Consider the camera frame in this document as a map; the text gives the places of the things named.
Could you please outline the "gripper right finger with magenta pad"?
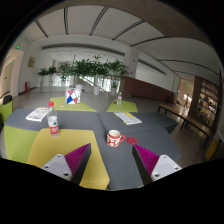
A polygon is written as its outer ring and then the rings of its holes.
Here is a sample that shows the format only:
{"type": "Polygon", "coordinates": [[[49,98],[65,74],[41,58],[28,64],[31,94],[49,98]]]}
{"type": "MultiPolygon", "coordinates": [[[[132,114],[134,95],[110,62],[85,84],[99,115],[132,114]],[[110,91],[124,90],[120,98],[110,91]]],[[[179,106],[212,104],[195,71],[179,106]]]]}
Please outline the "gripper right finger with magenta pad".
{"type": "Polygon", "coordinates": [[[137,144],[133,145],[132,154],[144,185],[181,170],[168,155],[159,156],[137,144]]]}

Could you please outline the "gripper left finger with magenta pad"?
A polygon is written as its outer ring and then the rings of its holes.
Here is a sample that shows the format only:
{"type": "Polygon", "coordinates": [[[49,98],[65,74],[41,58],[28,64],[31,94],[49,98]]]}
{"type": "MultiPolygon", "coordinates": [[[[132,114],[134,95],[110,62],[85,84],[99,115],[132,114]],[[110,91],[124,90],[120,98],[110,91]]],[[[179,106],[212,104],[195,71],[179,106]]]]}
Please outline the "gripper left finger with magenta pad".
{"type": "Polygon", "coordinates": [[[56,154],[42,169],[79,185],[91,153],[91,144],[88,143],[66,155],[56,154]]]}

